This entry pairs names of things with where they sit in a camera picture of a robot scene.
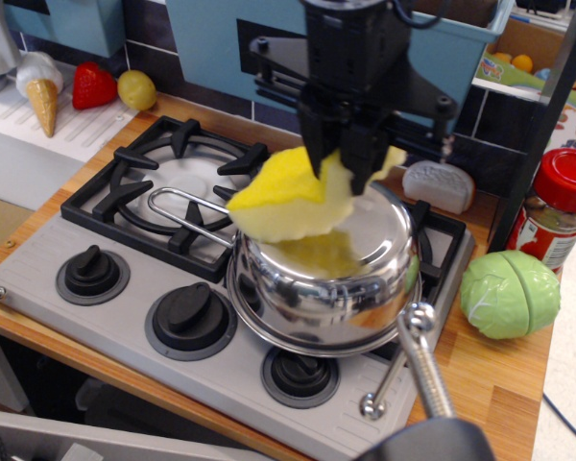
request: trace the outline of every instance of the toy cabbage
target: toy cabbage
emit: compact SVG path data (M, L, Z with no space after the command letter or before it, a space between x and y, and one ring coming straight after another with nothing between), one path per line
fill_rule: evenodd
M552 324L561 286L541 261L520 251L474 259L461 282L461 309L492 339L517 338Z

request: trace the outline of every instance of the white sink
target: white sink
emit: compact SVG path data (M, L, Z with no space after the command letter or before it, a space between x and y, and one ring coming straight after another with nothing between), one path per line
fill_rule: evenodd
M74 68L59 64L64 90L48 138L10 79L0 92L0 200L38 209L136 115L119 98L94 109L72 107Z

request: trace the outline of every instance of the toy ice cream cone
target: toy ice cream cone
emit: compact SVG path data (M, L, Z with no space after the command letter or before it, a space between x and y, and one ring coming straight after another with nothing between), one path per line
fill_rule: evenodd
M26 94L36 117L47 137L54 135L56 128L56 114L58 113L58 88L53 81L37 79L28 82Z
M51 57L45 53L28 53L17 67L17 89L30 100L40 126L52 137L56 128L58 94L64 80Z

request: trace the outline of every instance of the white bread slice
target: white bread slice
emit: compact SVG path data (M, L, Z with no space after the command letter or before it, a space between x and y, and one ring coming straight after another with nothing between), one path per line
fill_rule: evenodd
M403 175L403 192L409 199L461 214L473 202L475 184L461 168L423 160L414 163Z

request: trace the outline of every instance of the black knob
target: black knob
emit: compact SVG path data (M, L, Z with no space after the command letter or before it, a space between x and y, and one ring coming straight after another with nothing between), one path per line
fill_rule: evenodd
M113 257L97 246L72 257L66 264L66 287L79 296L98 296L107 293L120 277L120 269Z
M204 282L166 294L158 303L153 326L172 349L197 351L217 342L228 328L228 307Z
M307 398L322 392L330 381L331 372L325 358L282 351L271 365L271 376L286 394Z

